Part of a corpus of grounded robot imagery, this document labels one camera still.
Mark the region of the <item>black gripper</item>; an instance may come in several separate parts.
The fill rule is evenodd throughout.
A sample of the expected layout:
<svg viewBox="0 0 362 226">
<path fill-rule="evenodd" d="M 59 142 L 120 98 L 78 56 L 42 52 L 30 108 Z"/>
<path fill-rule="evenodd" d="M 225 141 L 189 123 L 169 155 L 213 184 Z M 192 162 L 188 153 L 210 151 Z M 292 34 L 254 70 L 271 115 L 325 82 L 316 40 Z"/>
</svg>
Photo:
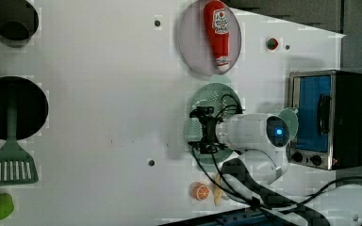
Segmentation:
<svg viewBox="0 0 362 226">
<path fill-rule="evenodd" d="M 213 106 L 197 106 L 189 113 L 191 118 L 197 118 L 201 124 L 201 139 L 189 142 L 189 145 L 200 154 L 213 154 L 226 149 L 226 146 L 217 139 L 216 125 L 218 120 L 212 116 L 213 113 Z"/>
</svg>

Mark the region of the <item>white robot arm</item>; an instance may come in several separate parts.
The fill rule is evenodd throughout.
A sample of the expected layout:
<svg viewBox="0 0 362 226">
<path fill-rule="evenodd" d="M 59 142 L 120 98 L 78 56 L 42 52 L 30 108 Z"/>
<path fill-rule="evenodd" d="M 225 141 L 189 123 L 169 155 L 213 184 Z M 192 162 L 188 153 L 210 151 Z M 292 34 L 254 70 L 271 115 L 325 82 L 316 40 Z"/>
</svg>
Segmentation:
<svg viewBox="0 0 362 226">
<path fill-rule="evenodd" d="M 307 196 L 277 190 L 272 184 L 288 169 L 288 125 L 277 116 L 240 110 L 224 119 L 225 111 L 197 106 L 189 113 L 202 128 L 200 139 L 189 142 L 191 152 L 210 156 L 216 188 L 294 226 L 362 226 L 362 185 L 339 186 L 350 180 L 345 177 Z"/>
</svg>

